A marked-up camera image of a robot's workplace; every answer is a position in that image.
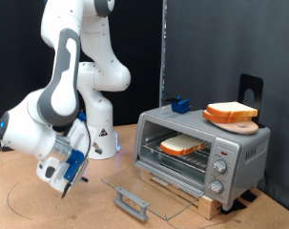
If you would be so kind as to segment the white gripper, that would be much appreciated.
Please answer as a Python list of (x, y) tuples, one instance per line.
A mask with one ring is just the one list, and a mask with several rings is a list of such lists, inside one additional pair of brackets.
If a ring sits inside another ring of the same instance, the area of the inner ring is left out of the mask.
[[(76, 119), (67, 135), (52, 131), (40, 143), (36, 149), (39, 160), (36, 173), (56, 191), (67, 193), (80, 179), (89, 182), (82, 175), (89, 163), (87, 152), (90, 146), (91, 133), (87, 124)], [(93, 147), (96, 153), (103, 153), (97, 143)]]

